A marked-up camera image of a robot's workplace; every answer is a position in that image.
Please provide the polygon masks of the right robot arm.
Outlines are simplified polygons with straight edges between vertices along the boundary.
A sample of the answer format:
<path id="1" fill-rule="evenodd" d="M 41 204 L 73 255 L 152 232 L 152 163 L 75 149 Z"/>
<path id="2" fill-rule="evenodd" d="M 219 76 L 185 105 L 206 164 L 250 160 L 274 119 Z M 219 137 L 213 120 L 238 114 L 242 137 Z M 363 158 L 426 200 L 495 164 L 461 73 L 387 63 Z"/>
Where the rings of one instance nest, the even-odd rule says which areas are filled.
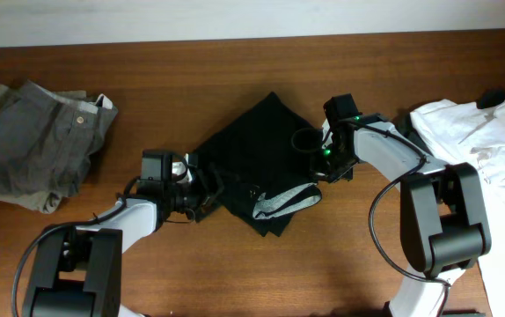
<path id="1" fill-rule="evenodd" d="M 323 109 L 327 125 L 313 176 L 328 183 L 352 180 L 355 165 L 368 163 L 389 181 L 368 216 L 377 251 L 403 276 L 383 314 L 443 316 L 451 286 L 492 247 L 477 169 L 435 158 L 381 114 L 360 112 L 350 94 L 330 98 Z M 387 255 L 375 230 L 377 206 L 393 188 L 400 193 L 400 242 L 407 269 Z"/>

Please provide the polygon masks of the white crumpled shirt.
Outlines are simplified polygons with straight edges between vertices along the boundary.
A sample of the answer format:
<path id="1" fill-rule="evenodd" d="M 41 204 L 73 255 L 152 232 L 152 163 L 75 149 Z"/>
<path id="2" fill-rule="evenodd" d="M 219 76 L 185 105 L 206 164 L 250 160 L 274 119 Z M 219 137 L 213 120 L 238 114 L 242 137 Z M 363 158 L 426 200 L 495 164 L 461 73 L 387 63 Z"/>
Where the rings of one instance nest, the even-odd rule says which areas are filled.
<path id="1" fill-rule="evenodd" d="M 479 267 L 494 316 L 505 316 L 505 97 L 491 107 L 440 100 L 418 107 L 411 123 L 432 154 L 469 163 L 481 179 L 492 236 Z"/>

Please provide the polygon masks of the grey folded shorts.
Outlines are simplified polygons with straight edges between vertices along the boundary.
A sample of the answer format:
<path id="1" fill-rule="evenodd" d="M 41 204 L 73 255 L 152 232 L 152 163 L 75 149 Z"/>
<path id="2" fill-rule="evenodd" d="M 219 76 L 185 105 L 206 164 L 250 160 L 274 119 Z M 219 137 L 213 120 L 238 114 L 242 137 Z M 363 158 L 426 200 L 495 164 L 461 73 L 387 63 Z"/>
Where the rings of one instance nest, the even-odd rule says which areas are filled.
<path id="1" fill-rule="evenodd" d="M 0 194 L 77 195 L 118 109 L 105 95 L 75 100 L 27 81 L 0 107 Z"/>

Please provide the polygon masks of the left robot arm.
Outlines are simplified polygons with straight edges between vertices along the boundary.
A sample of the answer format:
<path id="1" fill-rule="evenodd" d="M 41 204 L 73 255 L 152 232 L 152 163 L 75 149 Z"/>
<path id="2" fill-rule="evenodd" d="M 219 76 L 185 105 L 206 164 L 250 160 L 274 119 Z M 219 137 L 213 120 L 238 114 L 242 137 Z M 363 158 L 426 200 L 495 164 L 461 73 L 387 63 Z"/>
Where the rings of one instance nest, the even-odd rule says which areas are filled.
<path id="1" fill-rule="evenodd" d="M 47 226 L 23 253 L 11 290 L 15 316 L 129 317 L 121 303 L 122 256 L 173 213 L 198 219 L 223 192 L 212 163 L 146 150 L 139 175 L 115 205 L 87 221 Z"/>

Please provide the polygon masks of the dark green garment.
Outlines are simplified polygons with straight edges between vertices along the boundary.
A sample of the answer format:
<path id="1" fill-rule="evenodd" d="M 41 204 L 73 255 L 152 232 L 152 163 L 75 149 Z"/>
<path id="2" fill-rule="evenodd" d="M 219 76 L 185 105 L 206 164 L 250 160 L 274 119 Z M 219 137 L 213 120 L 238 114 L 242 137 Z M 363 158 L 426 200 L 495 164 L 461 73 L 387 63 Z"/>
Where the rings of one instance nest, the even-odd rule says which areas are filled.
<path id="1" fill-rule="evenodd" d="M 494 88 L 485 91 L 477 100 L 475 100 L 478 109 L 488 109 L 491 107 L 496 107 L 505 100 L 505 89 L 504 88 Z M 398 114 L 393 118 L 393 124 L 395 125 L 398 132 L 413 142 L 421 148 L 425 148 L 424 141 L 422 137 L 418 134 L 416 128 L 413 127 L 410 112 L 417 107 L 422 106 L 417 104 L 409 110 L 399 111 Z"/>

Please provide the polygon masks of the black shorts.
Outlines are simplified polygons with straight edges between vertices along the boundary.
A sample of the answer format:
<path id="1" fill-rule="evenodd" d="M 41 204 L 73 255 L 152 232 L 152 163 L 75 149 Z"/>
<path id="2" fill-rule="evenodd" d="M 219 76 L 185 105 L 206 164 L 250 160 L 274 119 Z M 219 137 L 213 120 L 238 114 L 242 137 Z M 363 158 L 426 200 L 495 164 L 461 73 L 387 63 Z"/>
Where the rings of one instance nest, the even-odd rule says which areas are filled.
<path id="1" fill-rule="evenodd" d="M 224 184 L 218 203 L 261 236 L 281 236 L 296 212 L 322 199 L 310 157 L 293 148 L 294 133 L 311 128 L 271 92 L 199 145 L 199 164 Z"/>

